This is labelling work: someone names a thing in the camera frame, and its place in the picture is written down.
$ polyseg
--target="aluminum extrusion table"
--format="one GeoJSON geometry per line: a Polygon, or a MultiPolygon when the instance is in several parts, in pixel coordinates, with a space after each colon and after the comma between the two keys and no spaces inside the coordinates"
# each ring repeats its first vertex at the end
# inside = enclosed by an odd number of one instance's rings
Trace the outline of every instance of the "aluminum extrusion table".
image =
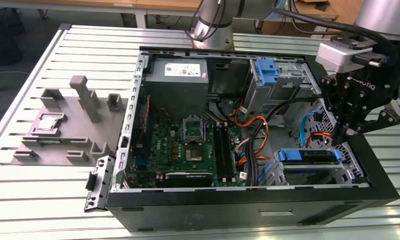
{"type": "MultiPolygon", "coordinates": [[[[321,40],[234,34],[237,51],[314,55],[321,40]]],[[[400,200],[328,225],[202,231],[128,232],[109,212],[84,213],[90,167],[10,165],[42,103],[44,88],[69,87],[85,75],[97,96],[132,88],[140,46],[189,48],[182,31],[73,25],[60,29],[0,122],[0,239],[400,239],[400,200]]],[[[365,135],[400,194],[400,125],[365,135]]]]}

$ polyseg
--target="blue drive bracket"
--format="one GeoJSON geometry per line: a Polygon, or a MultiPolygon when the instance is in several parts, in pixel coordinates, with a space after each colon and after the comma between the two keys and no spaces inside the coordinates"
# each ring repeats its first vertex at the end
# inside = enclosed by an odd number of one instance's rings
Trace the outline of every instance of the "blue drive bracket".
{"type": "Polygon", "coordinates": [[[285,149],[277,152],[280,161],[301,161],[301,153],[297,149],[285,149]]]}
{"type": "Polygon", "coordinates": [[[278,79],[278,68],[274,61],[270,59],[256,60],[256,71],[260,76],[260,81],[264,86],[272,86],[278,79]]]}

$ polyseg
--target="black cable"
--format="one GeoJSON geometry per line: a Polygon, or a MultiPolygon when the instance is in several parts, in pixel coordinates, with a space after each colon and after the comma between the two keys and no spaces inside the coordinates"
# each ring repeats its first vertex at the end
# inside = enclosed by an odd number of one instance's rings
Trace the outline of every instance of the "black cable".
{"type": "Polygon", "coordinates": [[[178,19],[176,20],[176,22],[173,23],[173,25],[166,26],[166,29],[173,28],[173,27],[176,26],[176,24],[178,24],[178,22],[180,22],[180,20],[181,20],[181,17],[182,17],[182,16],[178,17],[178,19]]]}
{"type": "Polygon", "coordinates": [[[204,111],[206,111],[206,113],[210,114],[212,117],[214,117],[218,120],[218,122],[222,123],[222,120],[218,118],[218,116],[216,116],[216,114],[209,109],[204,109],[204,111]]]}
{"type": "Polygon", "coordinates": [[[288,16],[293,19],[297,19],[305,23],[309,23],[309,24],[313,24],[313,25],[317,25],[321,27],[326,27],[329,29],[336,29],[336,30],[360,35],[362,37],[366,37],[368,39],[373,40],[380,45],[383,51],[387,52],[387,57],[380,60],[381,66],[388,67],[396,63],[396,60],[397,60],[396,48],[395,48],[392,42],[385,37],[383,37],[377,32],[374,32],[369,29],[365,29],[360,26],[349,25],[349,24],[340,23],[340,22],[325,21],[325,20],[305,16],[302,14],[298,14],[296,12],[292,12],[292,11],[281,9],[281,8],[273,8],[272,12],[274,12],[276,14],[288,16]]]}
{"type": "Polygon", "coordinates": [[[204,40],[209,39],[209,38],[213,36],[213,34],[214,34],[216,31],[218,30],[218,28],[214,27],[213,32],[212,32],[210,34],[209,34],[209,31],[210,31],[210,28],[212,28],[212,26],[213,26],[213,24],[214,24],[216,16],[217,16],[217,14],[218,14],[218,12],[220,12],[220,8],[221,8],[221,6],[222,6],[221,14],[220,14],[220,19],[218,19],[218,23],[217,23],[217,25],[221,25],[222,18],[224,18],[224,13],[225,13],[225,1],[226,1],[226,0],[222,0],[221,5],[217,6],[216,13],[214,13],[214,17],[213,17],[213,21],[212,21],[212,23],[210,23],[210,25],[209,25],[209,28],[208,28],[208,30],[206,30],[205,37],[202,37],[202,38],[192,37],[189,31],[185,30],[185,34],[186,34],[186,36],[188,36],[189,39],[192,39],[192,40],[194,40],[194,41],[204,41],[204,40]]]}
{"type": "Polygon", "coordinates": [[[132,17],[130,21],[128,22],[128,25],[130,25],[130,23],[133,22],[136,16],[132,17]]]}
{"type": "Polygon", "coordinates": [[[282,16],[282,19],[281,19],[277,30],[273,33],[268,34],[268,35],[276,35],[280,32],[280,30],[282,29],[285,23],[286,23],[286,16],[282,16]]]}
{"type": "MultiPolygon", "coordinates": [[[[244,146],[244,153],[248,154],[249,150],[248,150],[248,145],[244,146]]],[[[245,185],[246,186],[252,186],[253,184],[253,168],[252,168],[252,164],[249,162],[249,160],[246,160],[246,179],[245,179],[245,185]]]]}
{"type": "Polygon", "coordinates": [[[208,36],[209,36],[209,32],[210,32],[212,26],[213,26],[213,24],[214,24],[216,17],[218,16],[220,8],[221,8],[221,5],[218,4],[218,5],[217,5],[217,8],[216,8],[213,20],[212,20],[210,25],[209,25],[209,27],[208,27],[208,30],[206,30],[206,32],[205,32],[205,34],[204,34],[204,37],[205,37],[205,38],[209,38],[209,37],[208,37],[208,36]]]}
{"type": "MultiPolygon", "coordinates": [[[[274,117],[274,115],[278,113],[278,111],[285,108],[288,105],[298,102],[314,102],[318,99],[318,97],[310,96],[310,97],[297,97],[293,99],[289,99],[280,104],[277,104],[272,110],[266,113],[265,115],[265,120],[266,122],[274,117]]],[[[257,186],[257,174],[258,174],[258,169],[257,169],[257,162],[256,162],[256,157],[254,157],[254,150],[253,150],[253,143],[254,143],[254,138],[256,135],[260,133],[261,128],[264,127],[262,124],[258,124],[253,130],[253,134],[249,137],[248,144],[245,145],[245,158],[246,162],[252,162],[252,171],[253,175],[256,175],[256,179],[252,180],[252,185],[257,186]]]]}
{"type": "Polygon", "coordinates": [[[169,25],[166,25],[166,24],[160,20],[160,17],[157,17],[156,15],[152,15],[152,16],[153,16],[153,18],[157,20],[157,22],[158,22],[160,24],[162,24],[162,25],[166,27],[166,29],[170,29],[172,27],[174,27],[174,26],[178,24],[178,22],[180,22],[180,20],[181,20],[181,18],[182,18],[182,16],[180,16],[178,19],[176,20],[176,22],[169,26],[169,25]]]}
{"type": "MultiPolygon", "coordinates": [[[[300,11],[296,7],[296,4],[294,4],[294,0],[289,0],[288,9],[297,14],[300,13],[300,11]]],[[[293,18],[290,18],[290,22],[292,22],[294,29],[298,32],[301,32],[302,34],[309,34],[309,35],[337,35],[338,34],[337,31],[305,31],[305,30],[300,29],[293,18]]]]}
{"type": "Polygon", "coordinates": [[[190,39],[193,39],[193,37],[190,36],[190,30],[192,30],[192,28],[193,28],[193,23],[194,23],[194,18],[196,18],[196,15],[197,15],[197,13],[198,13],[198,10],[200,10],[200,8],[201,8],[201,5],[202,5],[202,2],[204,2],[205,0],[201,0],[201,2],[200,2],[200,4],[198,4],[198,6],[197,6],[197,8],[196,8],[196,10],[194,10],[194,12],[193,12],[193,15],[192,15],[192,18],[190,18],[190,24],[189,24],[189,29],[186,29],[184,32],[185,32],[185,34],[186,34],[186,36],[190,38],[190,39]]]}
{"type": "Polygon", "coordinates": [[[216,99],[216,102],[214,102],[214,104],[216,104],[216,109],[217,109],[220,115],[224,117],[224,119],[226,119],[226,121],[230,122],[230,121],[232,121],[232,120],[230,120],[230,116],[228,116],[228,115],[225,114],[225,112],[224,112],[224,110],[222,110],[222,108],[221,108],[221,106],[220,106],[220,103],[221,103],[221,100],[220,100],[220,98],[217,98],[217,99],[216,99]]]}

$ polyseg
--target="green circuit board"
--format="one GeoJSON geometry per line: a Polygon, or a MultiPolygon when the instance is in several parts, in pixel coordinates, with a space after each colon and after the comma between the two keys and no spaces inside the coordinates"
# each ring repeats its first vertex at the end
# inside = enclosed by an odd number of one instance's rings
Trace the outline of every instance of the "green circuit board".
{"type": "MultiPolygon", "coordinates": [[[[160,123],[153,126],[150,155],[148,159],[148,172],[208,172],[213,174],[214,187],[242,186],[234,174],[234,182],[222,182],[217,179],[216,156],[214,156],[214,138],[213,125],[204,126],[204,142],[197,144],[190,142],[184,144],[182,124],[160,123]]],[[[186,126],[186,132],[190,136],[198,136],[198,127],[186,126]]],[[[228,137],[233,140],[240,136],[237,127],[228,128],[228,137]]]]}

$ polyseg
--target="wooden table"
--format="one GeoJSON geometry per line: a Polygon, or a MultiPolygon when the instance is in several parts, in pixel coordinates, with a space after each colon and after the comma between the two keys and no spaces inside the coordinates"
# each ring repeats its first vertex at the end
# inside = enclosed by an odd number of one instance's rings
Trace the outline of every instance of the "wooden table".
{"type": "Polygon", "coordinates": [[[136,25],[146,28],[146,14],[192,16],[200,0],[0,0],[0,7],[134,14],[136,25]]]}

